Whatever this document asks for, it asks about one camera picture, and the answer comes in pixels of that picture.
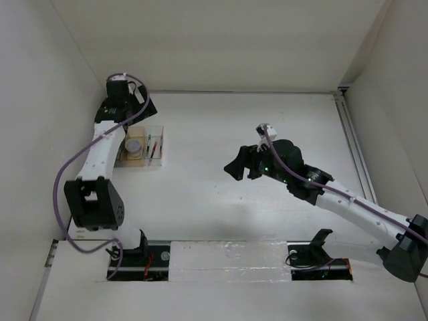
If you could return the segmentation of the green pen refill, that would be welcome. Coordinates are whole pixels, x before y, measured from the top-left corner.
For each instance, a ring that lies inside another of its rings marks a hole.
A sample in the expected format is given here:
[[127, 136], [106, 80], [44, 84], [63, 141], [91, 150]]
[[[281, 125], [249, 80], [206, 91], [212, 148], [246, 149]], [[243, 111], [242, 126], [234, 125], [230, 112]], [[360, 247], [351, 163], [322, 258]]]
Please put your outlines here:
[[146, 158], [148, 158], [148, 154], [150, 152], [150, 143], [151, 143], [151, 134], [148, 134], [148, 138], [146, 142], [146, 154], [145, 154]]

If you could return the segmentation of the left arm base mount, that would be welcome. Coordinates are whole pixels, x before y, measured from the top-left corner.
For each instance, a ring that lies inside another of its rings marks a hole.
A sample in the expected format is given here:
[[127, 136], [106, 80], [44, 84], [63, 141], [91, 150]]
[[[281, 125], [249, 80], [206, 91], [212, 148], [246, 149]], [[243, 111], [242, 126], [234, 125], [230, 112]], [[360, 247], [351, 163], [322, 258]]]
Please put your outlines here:
[[169, 280], [170, 241], [149, 241], [142, 235], [140, 246], [120, 249], [114, 244], [106, 249], [110, 256], [107, 279], [113, 282], [165, 282]]

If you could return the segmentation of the clear jar of paper clips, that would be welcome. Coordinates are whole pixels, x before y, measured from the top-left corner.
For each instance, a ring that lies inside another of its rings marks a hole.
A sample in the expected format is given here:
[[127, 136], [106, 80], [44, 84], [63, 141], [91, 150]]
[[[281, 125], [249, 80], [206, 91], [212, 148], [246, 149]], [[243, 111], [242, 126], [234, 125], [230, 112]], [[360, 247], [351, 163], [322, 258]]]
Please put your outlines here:
[[129, 156], [139, 157], [141, 155], [142, 147], [138, 139], [129, 138], [128, 140], [125, 141], [124, 147]]

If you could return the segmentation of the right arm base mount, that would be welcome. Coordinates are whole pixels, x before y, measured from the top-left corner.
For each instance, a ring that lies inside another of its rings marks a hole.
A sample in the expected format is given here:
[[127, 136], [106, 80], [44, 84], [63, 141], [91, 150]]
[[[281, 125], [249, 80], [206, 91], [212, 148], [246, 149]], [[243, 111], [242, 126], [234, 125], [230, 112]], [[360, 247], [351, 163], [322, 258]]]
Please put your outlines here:
[[330, 257], [324, 250], [331, 229], [321, 229], [310, 241], [289, 241], [285, 264], [290, 267], [292, 281], [352, 281], [347, 258]]

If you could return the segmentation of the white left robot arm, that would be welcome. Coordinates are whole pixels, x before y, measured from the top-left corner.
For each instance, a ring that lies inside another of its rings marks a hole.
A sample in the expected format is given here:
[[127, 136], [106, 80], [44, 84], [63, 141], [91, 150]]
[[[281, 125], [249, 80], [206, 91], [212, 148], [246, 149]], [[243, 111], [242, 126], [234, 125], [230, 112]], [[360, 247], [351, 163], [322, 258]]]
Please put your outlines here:
[[64, 194], [76, 227], [110, 232], [109, 240], [126, 252], [134, 265], [149, 256], [144, 232], [126, 222], [124, 201], [112, 183], [114, 165], [128, 128], [157, 113], [146, 86], [127, 73], [106, 80], [106, 97], [94, 118], [94, 136], [79, 155], [86, 153], [83, 167], [64, 183]]

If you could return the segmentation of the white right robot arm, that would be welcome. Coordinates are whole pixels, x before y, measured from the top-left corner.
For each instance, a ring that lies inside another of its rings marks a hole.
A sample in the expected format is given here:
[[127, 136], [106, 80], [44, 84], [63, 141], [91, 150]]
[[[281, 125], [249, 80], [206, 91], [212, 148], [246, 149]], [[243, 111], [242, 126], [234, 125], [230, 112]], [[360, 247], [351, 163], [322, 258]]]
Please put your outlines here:
[[383, 209], [355, 195], [330, 174], [310, 165], [301, 150], [289, 140], [241, 146], [234, 160], [223, 169], [235, 180], [267, 176], [286, 185], [296, 198], [330, 211], [378, 239], [375, 251], [381, 265], [405, 282], [415, 282], [427, 261], [427, 218], [406, 217]]

